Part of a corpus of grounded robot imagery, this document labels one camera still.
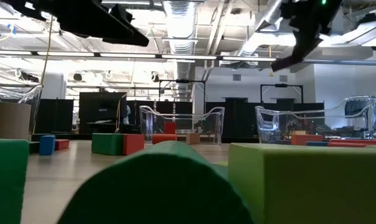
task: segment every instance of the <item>transparent acrylic container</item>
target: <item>transparent acrylic container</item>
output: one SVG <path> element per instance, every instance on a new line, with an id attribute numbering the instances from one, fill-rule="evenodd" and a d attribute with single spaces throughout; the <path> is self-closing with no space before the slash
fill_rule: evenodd
<path id="1" fill-rule="evenodd" d="M 296 134 L 320 134 L 324 139 L 375 139 L 376 97 L 351 96 L 328 110 L 273 111 L 256 106 L 261 143 L 289 140 Z"/>
<path id="2" fill-rule="evenodd" d="M 41 93 L 43 90 L 42 85 L 37 85 L 33 88 L 17 88 L 9 90 L 7 88 L 0 88 L 0 102 L 10 103 L 24 103 L 31 105 L 31 120 L 29 124 L 29 138 L 32 137 L 34 132 L 34 125 L 39 111 Z"/>
<path id="3" fill-rule="evenodd" d="M 201 144 L 221 144 L 224 111 L 223 107 L 215 107 L 206 114 L 161 114 L 140 106 L 141 134 L 145 141 L 152 142 L 153 134 L 164 133 L 165 122 L 174 122 L 178 141 L 185 142 L 188 133 L 199 133 Z"/>

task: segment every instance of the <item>red foam block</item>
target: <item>red foam block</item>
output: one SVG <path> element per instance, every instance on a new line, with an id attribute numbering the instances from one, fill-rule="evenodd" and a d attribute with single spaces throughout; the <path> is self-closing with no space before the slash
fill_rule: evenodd
<path id="1" fill-rule="evenodd" d="M 174 122 L 165 122 L 164 134 L 175 134 L 175 133 L 176 133 L 176 124 Z"/>
<path id="2" fill-rule="evenodd" d="M 123 155 L 128 156 L 145 147 L 143 134 L 125 134 L 123 136 Z"/>
<path id="3" fill-rule="evenodd" d="M 69 148 L 68 139 L 56 139 L 55 140 L 55 150 L 67 149 Z"/>
<path id="4" fill-rule="evenodd" d="M 324 136 L 315 134 L 292 134 L 292 145 L 305 146 L 308 141 L 322 141 Z"/>
<path id="5" fill-rule="evenodd" d="M 153 134 L 152 135 L 152 144 L 156 144 L 163 141 L 176 141 L 176 134 Z"/>
<path id="6" fill-rule="evenodd" d="M 334 147 L 376 146 L 376 140 L 331 139 L 329 141 L 328 146 L 334 146 Z"/>

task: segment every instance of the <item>cardboard tube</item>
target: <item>cardboard tube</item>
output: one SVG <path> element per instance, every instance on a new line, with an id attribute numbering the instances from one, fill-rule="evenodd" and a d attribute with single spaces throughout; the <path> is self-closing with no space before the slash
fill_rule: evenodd
<path id="1" fill-rule="evenodd" d="M 29 140 L 31 105 L 0 102 L 0 139 Z"/>

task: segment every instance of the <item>green foam cylinder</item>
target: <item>green foam cylinder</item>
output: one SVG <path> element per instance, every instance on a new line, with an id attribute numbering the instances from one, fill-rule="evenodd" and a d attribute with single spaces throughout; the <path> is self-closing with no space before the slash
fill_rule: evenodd
<path id="1" fill-rule="evenodd" d="M 28 157 L 26 140 L 0 139 L 0 224 L 21 221 Z"/>
<path id="2" fill-rule="evenodd" d="M 228 179 L 259 224 L 376 223 L 376 148 L 231 144 Z"/>
<path id="3" fill-rule="evenodd" d="M 166 141 L 87 180 L 58 223 L 253 222 L 214 165 L 187 144 Z"/>

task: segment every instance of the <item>blue foam block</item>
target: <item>blue foam block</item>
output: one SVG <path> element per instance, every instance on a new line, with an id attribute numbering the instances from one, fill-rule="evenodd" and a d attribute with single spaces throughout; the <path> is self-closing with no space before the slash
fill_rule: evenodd
<path id="1" fill-rule="evenodd" d="M 40 155 L 41 156 L 51 156 L 55 149 L 55 136 L 48 135 L 42 136 L 40 138 Z"/>
<path id="2" fill-rule="evenodd" d="M 307 146 L 327 146 L 329 142 L 306 142 Z"/>

